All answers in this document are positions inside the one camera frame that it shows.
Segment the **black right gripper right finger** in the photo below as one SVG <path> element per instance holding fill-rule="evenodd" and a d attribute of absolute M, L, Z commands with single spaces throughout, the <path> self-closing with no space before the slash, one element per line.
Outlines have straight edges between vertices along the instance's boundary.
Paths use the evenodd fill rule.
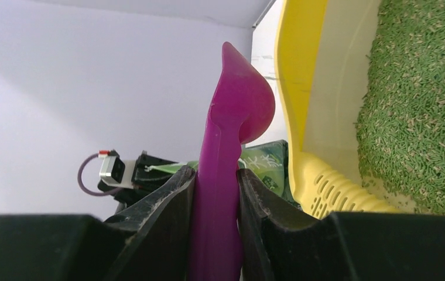
<path fill-rule="evenodd" d="M 245 280 L 445 280 L 445 216 L 336 212 L 318 220 L 237 173 Z"/>

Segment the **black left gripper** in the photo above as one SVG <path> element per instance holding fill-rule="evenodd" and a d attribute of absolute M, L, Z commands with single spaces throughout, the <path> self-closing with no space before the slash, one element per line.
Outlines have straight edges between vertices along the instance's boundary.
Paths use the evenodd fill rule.
<path fill-rule="evenodd" d="M 143 151 L 135 161 L 133 189 L 111 187 L 101 179 L 97 184 L 100 194 L 112 196 L 115 201 L 122 204 L 123 208 L 150 195 L 164 185 L 179 168 L 177 162 L 151 156 L 146 151 Z"/>

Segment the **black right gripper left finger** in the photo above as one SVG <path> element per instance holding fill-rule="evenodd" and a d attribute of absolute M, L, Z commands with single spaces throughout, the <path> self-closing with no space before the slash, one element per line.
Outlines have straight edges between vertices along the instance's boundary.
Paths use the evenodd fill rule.
<path fill-rule="evenodd" d="M 0 280 L 184 280 L 195 171 L 100 221 L 0 215 Z"/>

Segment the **green cat litter bag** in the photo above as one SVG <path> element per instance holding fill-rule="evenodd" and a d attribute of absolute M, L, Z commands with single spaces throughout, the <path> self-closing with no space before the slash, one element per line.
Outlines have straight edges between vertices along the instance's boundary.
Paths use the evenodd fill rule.
<path fill-rule="evenodd" d="M 197 160 L 178 162 L 178 164 L 177 171 L 185 165 L 195 170 L 198 168 Z M 288 145 L 285 140 L 244 148 L 238 159 L 238 166 L 241 169 L 252 170 L 268 189 L 291 205 L 299 207 L 289 187 Z"/>

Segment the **magenta plastic scoop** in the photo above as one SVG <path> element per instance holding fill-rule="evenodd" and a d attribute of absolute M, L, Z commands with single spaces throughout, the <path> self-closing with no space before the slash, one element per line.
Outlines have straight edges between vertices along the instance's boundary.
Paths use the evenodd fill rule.
<path fill-rule="evenodd" d="M 243 260 L 238 230 L 238 161 L 275 114 L 266 79 L 230 43 L 208 108 L 194 190 L 188 280 L 238 280 Z"/>

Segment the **yellow litter box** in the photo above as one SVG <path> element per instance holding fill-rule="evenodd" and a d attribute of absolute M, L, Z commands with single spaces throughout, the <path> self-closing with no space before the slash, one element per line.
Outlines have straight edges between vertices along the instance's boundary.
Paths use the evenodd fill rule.
<path fill-rule="evenodd" d="M 293 199 L 316 218 L 395 213 L 382 184 L 363 187 L 354 123 L 368 86 L 379 1 L 284 1 L 275 72 Z"/>

